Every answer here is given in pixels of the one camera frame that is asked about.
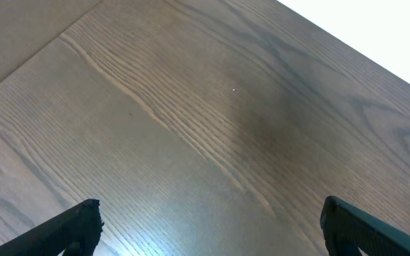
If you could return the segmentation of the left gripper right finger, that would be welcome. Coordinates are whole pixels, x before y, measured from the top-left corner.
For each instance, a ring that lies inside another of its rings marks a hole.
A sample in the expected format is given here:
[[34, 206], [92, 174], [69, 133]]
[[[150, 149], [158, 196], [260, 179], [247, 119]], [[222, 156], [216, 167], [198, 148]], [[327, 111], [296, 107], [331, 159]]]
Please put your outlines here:
[[326, 197], [320, 227], [330, 255], [410, 255], [410, 235], [336, 196]]

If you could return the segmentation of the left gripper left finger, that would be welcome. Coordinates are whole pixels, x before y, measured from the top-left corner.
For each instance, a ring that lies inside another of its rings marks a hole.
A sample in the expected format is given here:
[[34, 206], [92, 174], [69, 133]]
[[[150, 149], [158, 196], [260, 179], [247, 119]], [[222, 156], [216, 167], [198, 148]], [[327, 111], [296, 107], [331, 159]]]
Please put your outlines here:
[[100, 202], [87, 199], [0, 245], [0, 256], [88, 255], [100, 242], [104, 222]]

